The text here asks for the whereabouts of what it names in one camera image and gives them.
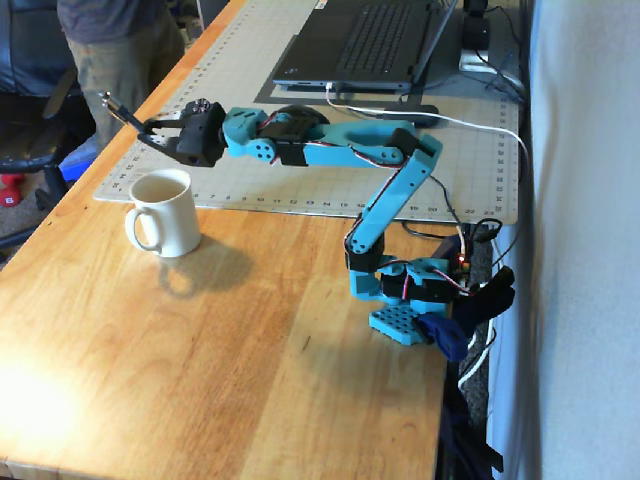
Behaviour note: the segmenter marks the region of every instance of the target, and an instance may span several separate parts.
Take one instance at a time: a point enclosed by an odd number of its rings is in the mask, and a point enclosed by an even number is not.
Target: gray shirt
[[[133,35],[166,9],[165,0],[58,0],[58,17],[67,37],[83,44]]]

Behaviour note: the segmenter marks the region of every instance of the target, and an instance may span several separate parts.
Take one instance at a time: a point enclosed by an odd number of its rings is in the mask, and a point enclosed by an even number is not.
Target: black laptop
[[[281,85],[408,89],[457,0],[320,0],[276,69]]]

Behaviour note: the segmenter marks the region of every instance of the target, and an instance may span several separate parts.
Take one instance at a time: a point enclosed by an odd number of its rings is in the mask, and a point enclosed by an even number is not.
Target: robotic arm
[[[405,345],[435,341],[452,361],[466,356],[467,338],[488,318],[470,316],[475,303],[460,298],[458,288],[447,278],[447,274],[458,279],[468,275],[468,262],[457,255],[457,237],[449,240],[448,248],[439,249],[440,258],[403,261],[384,254],[384,231],[436,166],[442,144],[435,138],[417,138],[413,124],[406,121],[330,125],[326,117],[305,106],[286,107],[271,115],[238,107],[226,113],[218,103],[201,99],[179,112],[141,123],[108,93],[103,94],[103,103],[138,130],[141,142],[188,166],[213,167],[228,150],[232,157],[249,155],[292,167],[389,169],[389,179],[344,239],[351,293],[364,301],[387,304],[371,313],[369,324],[394,340]],[[180,132],[165,137],[155,132],[158,128]],[[465,307],[466,322],[447,318],[454,301]]]

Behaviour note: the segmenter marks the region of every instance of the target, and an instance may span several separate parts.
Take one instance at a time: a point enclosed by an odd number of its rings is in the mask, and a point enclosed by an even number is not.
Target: coffee mug
[[[129,190],[136,208],[127,213],[125,231],[133,245],[161,257],[179,257],[200,243],[191,177],[182,170],[158,170],[139,178]],[[140,218],[148,244],[136,235]]]

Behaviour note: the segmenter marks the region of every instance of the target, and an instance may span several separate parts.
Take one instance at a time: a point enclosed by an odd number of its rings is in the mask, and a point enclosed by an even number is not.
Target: person
[[[111,92],[135,112],[184,54],[182,34],[165,0],[58,0],[58,18],[100,152],[122,124],[99,93]]]

